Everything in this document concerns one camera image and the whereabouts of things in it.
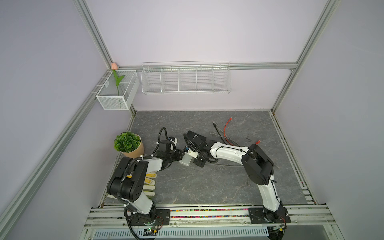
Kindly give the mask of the white network switch box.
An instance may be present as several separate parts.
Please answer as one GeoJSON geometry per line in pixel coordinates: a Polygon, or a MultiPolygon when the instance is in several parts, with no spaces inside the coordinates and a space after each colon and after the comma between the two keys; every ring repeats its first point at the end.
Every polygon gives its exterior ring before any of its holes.
{"type": "Polygon", "coordinates": [[[182,157],[182,159],[179,161],[180,164],[182,164],[183,166],[190,166],[191,162],[192,162],[192,159],[193,157],[190,156],[189,154],[185,153],[182,157]]]}

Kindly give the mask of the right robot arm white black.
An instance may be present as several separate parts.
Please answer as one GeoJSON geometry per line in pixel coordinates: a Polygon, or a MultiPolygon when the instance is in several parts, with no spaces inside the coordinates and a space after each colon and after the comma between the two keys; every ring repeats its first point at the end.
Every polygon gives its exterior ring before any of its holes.
{"type": "Polygon", "coordinates": [[[191,156],[195,165],[204,167],[206,163],[215,164],[218,160],[227,160],[244,167],[248,178],[260,191],[263,207],[259,218],[267,223],[291,222],[287,208],[282,203],[274,180],[274,163],[256,144],[249,147],[226,145],[188,131],[184,134],[185,152],[191,156]]]}

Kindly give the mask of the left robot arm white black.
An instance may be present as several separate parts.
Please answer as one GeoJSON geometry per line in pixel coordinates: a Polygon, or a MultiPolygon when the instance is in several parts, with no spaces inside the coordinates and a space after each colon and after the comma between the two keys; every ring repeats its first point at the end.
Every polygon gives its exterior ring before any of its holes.
{"type": "Polygon", "coordinates": [[[177,142],[174,137],[159,141],[155,153],[136,159],[123,157],[118,164],[107,185],[107,194],[126,205],[131,213],[130,224],[138,226],[156,222],[156,204],[144,193],[145,179],[147,174],[162,171],[183,158],[184,152],[177,149],[177,142]]]}

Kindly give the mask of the yellow white work glove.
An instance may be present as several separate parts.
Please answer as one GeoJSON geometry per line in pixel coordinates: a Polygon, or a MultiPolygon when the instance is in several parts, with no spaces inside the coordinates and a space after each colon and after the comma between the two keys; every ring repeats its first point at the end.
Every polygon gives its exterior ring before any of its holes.
{"type": "Polygon", "coordinates": [[[156,173],[147,173],[146,174],[144,186],[143,186],[143,193],[149,198],[152,198],[155,196],[156,178],[157,178],[156,173]]]}

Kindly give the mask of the green potted plant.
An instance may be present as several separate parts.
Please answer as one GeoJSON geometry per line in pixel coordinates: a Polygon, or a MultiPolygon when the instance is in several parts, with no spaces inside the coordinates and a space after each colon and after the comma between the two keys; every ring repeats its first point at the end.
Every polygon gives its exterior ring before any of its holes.
{"type": "Polygon", "coordinates": [[[139,135],[123,132],[114,140],[114,148],[125,157],[138,158],[144,154],[144,144],[139,135]]]}

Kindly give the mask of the pink tulip artificial flower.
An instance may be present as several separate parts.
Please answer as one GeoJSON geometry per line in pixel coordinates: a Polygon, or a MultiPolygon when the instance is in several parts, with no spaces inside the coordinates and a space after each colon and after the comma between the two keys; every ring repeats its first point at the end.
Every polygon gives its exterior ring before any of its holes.
{"type": "Polygon", "coordinates": [[[125,78],[125,75],[121,75],[121,76],[118,75],[117,70],[119,69],[119,67],[116,63],[111,63],[111,69],[115,78],[118,96],[120,96],[119,85],[121,81],[125,78]]]}

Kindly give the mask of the black network switch box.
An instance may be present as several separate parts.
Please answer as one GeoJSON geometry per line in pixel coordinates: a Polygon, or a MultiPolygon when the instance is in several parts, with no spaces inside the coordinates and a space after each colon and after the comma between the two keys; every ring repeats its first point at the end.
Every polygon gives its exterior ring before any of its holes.
{"type": "Polygon", "coordinates": [[[187,137],[188,137],[188,139],[189,139],[192,143],[194,143],[194,144],[197,145],[197,146],[199,146],[199,145],[205,143],[206,140],[207,140],[206,137],[204,137],[204,136],[202,136],[202,135],[199,135],[199,134],[197,134],[197,133],[195,133],[195,132],[192,132],[192,131],[188,131],[188,132],[187,132],[187,137]]]}

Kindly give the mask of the white mesh wall basket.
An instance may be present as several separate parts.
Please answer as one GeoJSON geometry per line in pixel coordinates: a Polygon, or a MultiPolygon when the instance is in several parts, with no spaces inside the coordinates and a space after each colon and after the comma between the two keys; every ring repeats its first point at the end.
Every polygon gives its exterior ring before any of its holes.
{"type": "Polygon", "coordinates": [[[136,71],[112,70],[96,97],[104,110],[128,111],[139,85],[136,71]]]}

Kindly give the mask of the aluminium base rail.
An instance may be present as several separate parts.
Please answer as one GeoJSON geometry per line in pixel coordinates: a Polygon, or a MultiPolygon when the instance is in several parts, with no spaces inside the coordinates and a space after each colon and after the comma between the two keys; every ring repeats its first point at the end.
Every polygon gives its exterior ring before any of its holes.
{"type": "MultiPolygon", "coordinates": [[[[253,206],[198,206],[198,207],[158,207],[158,213],[170,227],[248,227],[255,226],[288,226],[300,225],[335,225],[331,211],[326,205],[291,205],[286,206],[286,220],[265,222],[263,217],[249,211],[253,206]]],[[[124,209],[103,208],[92,209],[88,215],[85,229],[119,229],[127,226],[123,216],[124,209]]]]}

